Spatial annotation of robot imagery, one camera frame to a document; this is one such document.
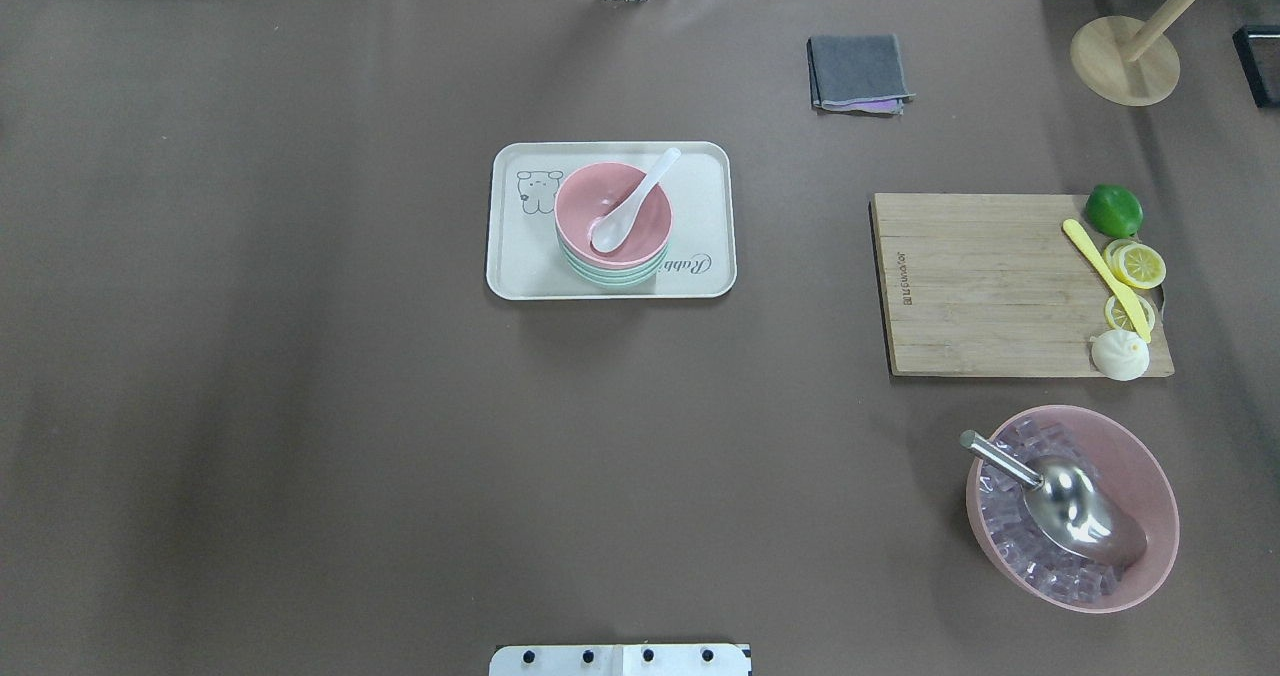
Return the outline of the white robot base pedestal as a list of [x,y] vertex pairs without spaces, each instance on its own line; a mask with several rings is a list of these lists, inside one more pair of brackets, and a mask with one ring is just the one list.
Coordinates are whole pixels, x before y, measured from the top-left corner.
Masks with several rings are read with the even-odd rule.
[[489,675],[751,675],[750,647],[732,643],[508,645]]

